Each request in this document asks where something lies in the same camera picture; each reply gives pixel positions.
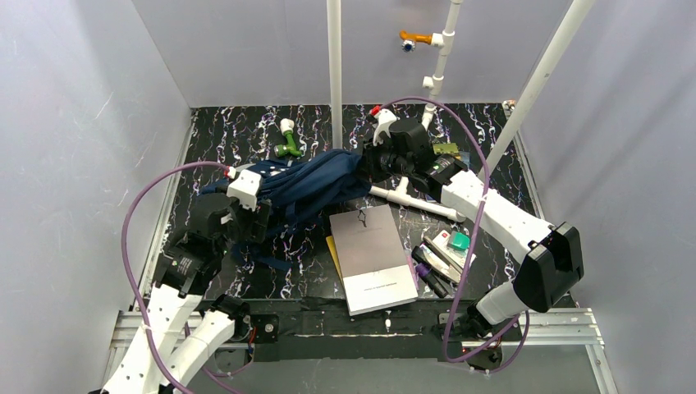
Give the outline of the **navy blue student backpack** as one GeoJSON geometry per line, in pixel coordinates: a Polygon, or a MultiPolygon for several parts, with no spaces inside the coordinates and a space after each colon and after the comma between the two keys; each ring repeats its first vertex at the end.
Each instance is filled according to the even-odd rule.
{"type": "Polygon", "coordinates": [[[292,232],[316,221],[329,205],[366,196],[370,184],[359,179],[360,157],[355,152],[332,149],[305,162],[264,160],[245,168],[263,178],[258,202],[272,202],[266,237],[261,243],[240,239],[242,207],[238,199],[226,196],[231,181],[225,172],[230,166],[216,163],[223,178],[200,191],[196,205],[199,211],[191,218],[189,242],[198,245],[195,256],[217,268],[228,251],[253,248],[284,231],[292,232]]]}

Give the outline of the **grey white photography portfolio book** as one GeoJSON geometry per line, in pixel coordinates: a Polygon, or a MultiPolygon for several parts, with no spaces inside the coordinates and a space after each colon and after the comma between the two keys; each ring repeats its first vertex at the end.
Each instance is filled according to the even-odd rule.
{"type": "Polygon", "coordinates": [[[413,273],[388,205],[329,218],[350,316],[418,298],[413,273]]]}

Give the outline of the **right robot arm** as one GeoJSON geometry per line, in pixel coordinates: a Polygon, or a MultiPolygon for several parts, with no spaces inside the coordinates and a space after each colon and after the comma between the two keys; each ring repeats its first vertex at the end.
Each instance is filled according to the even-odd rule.
{"type": "Polygon", "coordinates": [[[579,231],[564,222],[553,226],[525,212],[484,183],[459,159],[435,154],[424,125],[397,118],[388,110],[375,118],[375,131],[363,143],[359,170],[371,181],[404,176],[419,192],[457,213],[475,218],[520,263],[516,276],[467,307],[456,327],[487,336],[527,310],[544,313],[584,275],[579,231]]]}

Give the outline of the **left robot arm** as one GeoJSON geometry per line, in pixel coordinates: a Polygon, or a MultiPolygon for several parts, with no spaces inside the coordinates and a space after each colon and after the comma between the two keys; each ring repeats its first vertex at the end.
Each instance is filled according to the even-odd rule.
{"type": "Polygon", "coordinates": [[[270,212],[267,200],[246,208],[223,193],[198,198],[189,224],[175,233],[163,253],[165,268],[154,280],[148,317],[102,393],[183,392],[215,350],[243,328],[249,305],[221,295],[199,326],[182,343],[177,341],[231,245],[262,241],[270,212]]]}

